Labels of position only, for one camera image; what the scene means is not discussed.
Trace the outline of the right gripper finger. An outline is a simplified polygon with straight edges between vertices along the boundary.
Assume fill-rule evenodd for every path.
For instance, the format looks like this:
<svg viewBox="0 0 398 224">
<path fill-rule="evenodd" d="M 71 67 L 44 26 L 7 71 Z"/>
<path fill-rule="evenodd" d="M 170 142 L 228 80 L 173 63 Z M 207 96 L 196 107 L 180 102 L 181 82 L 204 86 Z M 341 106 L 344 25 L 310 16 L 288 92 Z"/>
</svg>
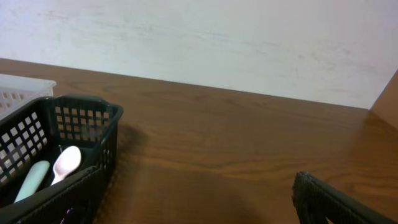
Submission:
<svg viewBox="0 0 398 224">
<path fill-rule="evenodd" d="M 296 173 L 292 191 L 300 224 L 397 224 L 308 172 Z"/>
</svg>

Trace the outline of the pale blue plastic fork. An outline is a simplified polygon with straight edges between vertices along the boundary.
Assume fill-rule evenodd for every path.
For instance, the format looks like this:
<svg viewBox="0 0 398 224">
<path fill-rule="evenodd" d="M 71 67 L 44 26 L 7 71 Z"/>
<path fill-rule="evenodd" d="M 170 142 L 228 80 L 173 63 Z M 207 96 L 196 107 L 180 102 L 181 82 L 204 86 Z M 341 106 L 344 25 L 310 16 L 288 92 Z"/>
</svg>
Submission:
<svg viewBox="0 0 398 224">
<path fill-rule="evenodd" d="M 30 168 L 19 189 L 14 203 L 24 200 L 25 198 L 36 193 L 37 189 L 47 175 L 49 167 L 49 161 L 39 161 Z"/>
</svg>

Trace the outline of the white spoon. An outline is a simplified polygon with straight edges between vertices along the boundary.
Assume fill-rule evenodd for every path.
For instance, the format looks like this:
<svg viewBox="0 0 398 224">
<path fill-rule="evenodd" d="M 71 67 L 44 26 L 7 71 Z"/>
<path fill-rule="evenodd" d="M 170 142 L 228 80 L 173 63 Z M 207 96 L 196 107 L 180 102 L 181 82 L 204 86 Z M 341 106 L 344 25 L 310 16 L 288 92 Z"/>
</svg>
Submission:
<svg viewBox="0 0 398 224">
<path fill-rule="evenodd" d="M 53 165 L 54 178 L 51 185 L 54 185 L 72 174 L 81 164 L 81 152 L 76 146 L 66 148 L 58 156 Z"/>
</svg>

